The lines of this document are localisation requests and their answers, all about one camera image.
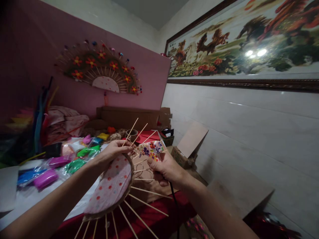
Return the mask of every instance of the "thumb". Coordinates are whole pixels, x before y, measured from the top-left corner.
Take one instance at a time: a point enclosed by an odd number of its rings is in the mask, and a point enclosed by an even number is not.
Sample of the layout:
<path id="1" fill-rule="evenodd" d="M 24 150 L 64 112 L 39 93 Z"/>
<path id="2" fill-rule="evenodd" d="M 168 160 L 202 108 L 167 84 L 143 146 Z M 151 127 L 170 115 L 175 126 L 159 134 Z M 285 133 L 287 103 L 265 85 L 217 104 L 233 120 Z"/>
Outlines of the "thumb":
<path id="1" fill-rule="evenodd" d="M 133 151 L 134 148 L 130 147 L 130 146 L 122 146 L 122 147 L 118 147 L 116 152 L 117 153 L 129 153 L 131 151 Z"/>
<path id="2" fill-rule="evenodd" d="M 150 167 L 151 169 L 162 173 L 162 171 L 163 171 L 163 166 L 162 166 L 160 163 L 155 162 L 155 161 L 152 160 L 151 158 L 148 158 L 148 159 L 147 159 L 147 164 L 149 165 L 149 167 Z"/>

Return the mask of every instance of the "picture frame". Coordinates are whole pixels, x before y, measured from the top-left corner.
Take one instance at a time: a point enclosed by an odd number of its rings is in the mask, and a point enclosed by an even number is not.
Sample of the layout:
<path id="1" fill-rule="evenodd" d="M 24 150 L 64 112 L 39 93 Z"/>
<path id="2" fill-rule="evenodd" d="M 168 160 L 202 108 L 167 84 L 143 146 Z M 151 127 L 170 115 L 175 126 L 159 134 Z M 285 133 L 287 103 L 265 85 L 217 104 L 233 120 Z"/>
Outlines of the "picture frame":
<path id="1" fill-rule="evenodd" d="M 317 1 L 300 4 L 298 12 L 279 15 L 289 3 L 298 2 L 224 0 L 219 3 L 166 41 L 165 54 L 172 59 L 167 82 L 319 92 L 319 57 L 315 54 L 319 53 Z M 307 16 L 306 25 L 300 23 L 300 16 Z M 293 22 L 300 30 L 291 33 L 290 25 L 286 28 L 280 25 L 281 19 Z M 245 31 L 247 26 L 255 29 Z"/>

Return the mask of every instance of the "white wall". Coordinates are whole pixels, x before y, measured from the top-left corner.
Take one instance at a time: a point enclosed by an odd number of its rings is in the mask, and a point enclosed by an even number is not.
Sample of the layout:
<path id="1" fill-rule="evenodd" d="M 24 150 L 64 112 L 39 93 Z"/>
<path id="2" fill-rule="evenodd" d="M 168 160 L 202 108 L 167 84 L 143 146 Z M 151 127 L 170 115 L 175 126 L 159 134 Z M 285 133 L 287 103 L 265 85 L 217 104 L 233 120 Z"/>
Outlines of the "white wall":
<path id="1" fill-rule="evenodd" d="M 158 49 L 158 31 L 111 0 L 42 1 L 149 50 Z"/>
<path id="2" fill-rule="evenodd" d="M 161 30 L 168 38 L 219 1 L 190 0 Z M 303 238 L 319 238 L 319 94 L 167 84 L 174 145 L 192 121 L 209 128 L 196 159 L 211 182 L 221 167 L 244 167 L 275 188 L 267 210 Z"/>

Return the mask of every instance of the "red tablecloth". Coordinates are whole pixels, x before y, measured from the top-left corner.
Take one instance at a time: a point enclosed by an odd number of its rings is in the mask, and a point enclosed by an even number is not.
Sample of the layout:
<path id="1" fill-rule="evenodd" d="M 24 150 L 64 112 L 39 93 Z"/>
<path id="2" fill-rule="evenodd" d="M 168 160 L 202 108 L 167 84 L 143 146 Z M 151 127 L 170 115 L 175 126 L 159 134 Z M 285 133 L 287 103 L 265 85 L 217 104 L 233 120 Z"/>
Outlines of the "red tablecloth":
<path id="1" fill-rule="evenodd" d="M 196 215 L 196 211 L 187 200 L 186 196 L 182 192 L 175 193 L 176 200 L 179 206 L 179 222 L 180 224 L 186 222 L 189 218 Z M 169 215 L 169 217 L 157 212 L 156 210 L 144 205 L 136 208 L 135 211 L 143 219 L 143 221 L 152 229 L 158 238 L 166 239 L 173 232 L 177 230 L 177 212 L 173 199 L 161 198 L 153 203 L 150 203 L 153 207 L 161 210 Z M 131 223 L 135 233 L 139 239 L 142 238 L 154 238 L 149 230 L 143 225 L 143 223 L 136 217 L 136 215 L 127 207 L 125 203 L 121 204 L 121 207 Z M 134 238 L 134 235 L 125 221 L 119 208 L 114 210 L 115 224 L 119 239 Z M 74 238 L 82 222 L 83 214 L 73 217 L 67 221 L 64 221 L 52 238 Z M 110 221 L 108 228 L 108 238 L 116 238 L 114 231 L 114 224 L 112 220 L 112 214 L 107 215 L 107 220 Z M 80 230 L 78 238 L 82 238 L 86 229 L 87 223 L 85 222 Z M 91 221 L 85 238 L 92 238 L 94 231 L 95 221 Z M 105 219 L 99 219 L 97 223 L 97 229 L 95 238 L 105 238 Z"/>

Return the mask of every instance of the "polka dot fabric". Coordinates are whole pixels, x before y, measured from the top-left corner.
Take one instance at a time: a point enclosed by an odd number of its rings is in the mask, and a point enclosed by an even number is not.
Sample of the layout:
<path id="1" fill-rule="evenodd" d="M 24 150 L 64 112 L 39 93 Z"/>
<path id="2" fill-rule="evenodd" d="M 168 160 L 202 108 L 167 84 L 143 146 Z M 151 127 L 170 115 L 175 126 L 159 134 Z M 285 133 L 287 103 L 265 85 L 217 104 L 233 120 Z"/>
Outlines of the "polka dot fabric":
<path id="1" fill-rule="evenodd" d="M 132 177 L 132 168 L 124 155 L 111 163 L 98 187 L 94 191 L 85 214 L 96 214 L 116 204 L 126 192 Z"/>

